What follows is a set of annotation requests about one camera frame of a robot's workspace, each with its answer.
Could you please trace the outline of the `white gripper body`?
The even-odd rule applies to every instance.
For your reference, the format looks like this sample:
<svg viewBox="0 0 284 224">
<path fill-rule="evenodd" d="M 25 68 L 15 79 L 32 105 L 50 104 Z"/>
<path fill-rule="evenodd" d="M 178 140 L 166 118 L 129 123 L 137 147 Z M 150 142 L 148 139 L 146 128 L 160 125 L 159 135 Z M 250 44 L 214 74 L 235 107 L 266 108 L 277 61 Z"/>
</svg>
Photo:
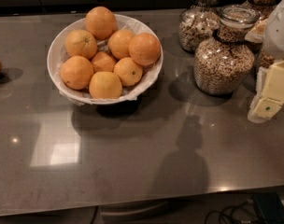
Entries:
<svg viewBox="0 0 284 224">
<path fill-rule="evenodd" d="M 267 19 L 263 50 L 275 59 L 284 60 L 284 0 L 280 1 Z"/>
</svg>

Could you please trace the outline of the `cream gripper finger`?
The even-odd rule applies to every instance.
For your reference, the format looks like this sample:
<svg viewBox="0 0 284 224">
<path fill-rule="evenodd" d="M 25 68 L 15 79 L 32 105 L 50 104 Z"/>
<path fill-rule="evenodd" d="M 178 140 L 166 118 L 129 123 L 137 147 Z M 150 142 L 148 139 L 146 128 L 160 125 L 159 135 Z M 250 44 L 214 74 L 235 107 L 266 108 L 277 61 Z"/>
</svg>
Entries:
<svg viewBox="0 0 284 224">
<path fill-rule="evenodd" d="M 267 20 L 259 21 L 246 35 L 245 39 L 252 43 L 262 43 Z"/>
<path fill-rule="evenodd" d="M 269 67 L 260 67 L 256 81 L 256 95 L 248 112 L 248 120 L 264 123 L 272 119 L 284 106 L 284 60 L 275 60 Z"/>
</svg>

